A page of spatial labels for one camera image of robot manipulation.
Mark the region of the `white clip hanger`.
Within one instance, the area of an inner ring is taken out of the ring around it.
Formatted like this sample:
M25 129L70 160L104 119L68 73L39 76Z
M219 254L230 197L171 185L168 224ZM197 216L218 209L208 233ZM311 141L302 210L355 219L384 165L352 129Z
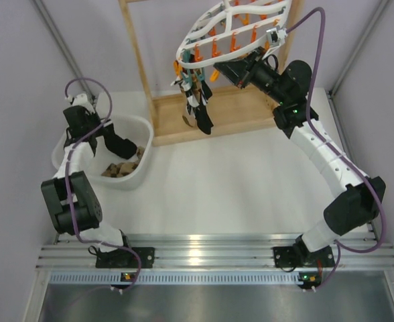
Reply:
M182 68L197 69L264 49L267 30L286 29L291 6L291 1L221 1L194 22L176 60Z

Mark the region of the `black white patterned sock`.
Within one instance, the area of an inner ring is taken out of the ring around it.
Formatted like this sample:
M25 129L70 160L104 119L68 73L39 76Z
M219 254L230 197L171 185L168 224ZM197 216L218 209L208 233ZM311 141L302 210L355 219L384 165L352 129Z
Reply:
M186 82L180 77L171 83L171 86L178 85L181 92L186 96L186 115L190 117L195 117L195 112L200 102L192 90L192 83Z

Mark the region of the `black sock white stripes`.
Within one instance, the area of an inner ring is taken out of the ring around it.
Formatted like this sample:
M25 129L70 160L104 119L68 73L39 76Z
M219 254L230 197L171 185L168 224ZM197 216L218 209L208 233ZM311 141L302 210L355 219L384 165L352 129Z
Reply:
M198 91L198 105L195 108L195 118L198 129L206 135L210 135L212 133L212 128L214 126L208 112L207 112L207 104L209 98L212 96L212 91L209 86L203 80L201 82L201 89Z

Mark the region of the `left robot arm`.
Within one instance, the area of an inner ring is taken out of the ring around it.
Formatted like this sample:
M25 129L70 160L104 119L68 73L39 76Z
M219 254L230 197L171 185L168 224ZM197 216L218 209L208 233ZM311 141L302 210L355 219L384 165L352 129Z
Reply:
M100 244L101 251L111 252L117 265L128 266L134 251L120 229L103 223L101 204L84 170L96 156L99 137L108 151L126 160L136 155L137 146L118 136L111 120L104 123L98 113L84 106L68 107L64 116L68 124L64 158L54 177L41 184L52 225L59 234L75 235L86 244Z

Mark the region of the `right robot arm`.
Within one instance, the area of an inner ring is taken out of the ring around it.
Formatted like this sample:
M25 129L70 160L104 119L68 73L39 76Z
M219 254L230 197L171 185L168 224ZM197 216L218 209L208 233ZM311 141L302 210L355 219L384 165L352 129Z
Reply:
M311 266L332 242L379 215L386 185L380 177L371 178L359 170L325 132L308 105L312 69L306 62L294 60L278 72L258 48L214 67L236 87L253 85L278 104L273 110L277 128L310 159L334 197L322 220L292 246L301 265Z

